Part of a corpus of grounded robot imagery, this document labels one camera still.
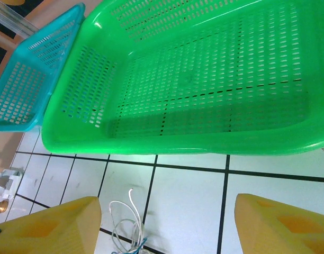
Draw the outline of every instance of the electrical wire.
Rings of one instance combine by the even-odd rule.
[[[116,249],[118,252],[112,252],[112,254],[151,254],[151,252],[149,252],[148,250],[143,249],[143,245],[145,244],[145,242],[147,241],[147,238],[144,237],[144,225],[142,223],[140,214],[132,200],[131,197],[131,192],[133,191],[133,189],[130,189],[128,191],[128,195],[129,195],[129,201],[132,205],[133,208],[131,208],[128,204],[122,202],[122,201],[117,201],[117,200],[113,200],[112,202],[109,203],[109,212],[110,212],[110,216],[111,219],[113,221],[113,225],[114,225],[114,230],[111,234],[111,240],[113,241],[114,245],[116,246]],[[124,206],[126,206],[131,213],[134,215],[135,220],[131,220],[131,219],[122,219],[120,220],[117,224],[115,224],[115,220],[112,214],[112,204],[114,203],[119,203],[122,204]],[[124,245],[122,244],[120,238],[119,238],[119,234],[117,232],[117,228],[119,227],[119,225],[125,221],[129,221],[133,224],[133,229],[131,232],[131,246],[130,249],[127,249],[124,247]]]

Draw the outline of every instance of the plastic basket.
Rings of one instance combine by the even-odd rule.
[[[324,0],[117,0],[85,20],[44,117],[52,152],[324,146]]]
[[[41,124],[84,9],[82,3],[75,5],[13,52],[0,78],[0,131],[28,131]]]

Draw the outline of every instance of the blue plastic basket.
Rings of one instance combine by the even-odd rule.
[[[28,131],[42,123],[84,9],[75,5],[13,52],[0,78],[0,131]]]

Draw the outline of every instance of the brass faucet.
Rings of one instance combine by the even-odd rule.
[[[4,213],[5,211],[7,211],[8,203],[8,200],[2,200],[0,202],[0,213]]]

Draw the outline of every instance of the tiled floor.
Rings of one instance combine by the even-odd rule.
[[[153,253],[242,254],[233,217],[238,193],[251,193],[324,214],[324,149],[286,157],[206,155],[52,155],[39,132],[24,135],[12,163],[25,170],[0,223],[92,195],[102,224],[95,253],[115,250],[111,200],[133,200]],[[117,220],[130,218],[114,207]],[[126,239],[130,226],[120,230]]]

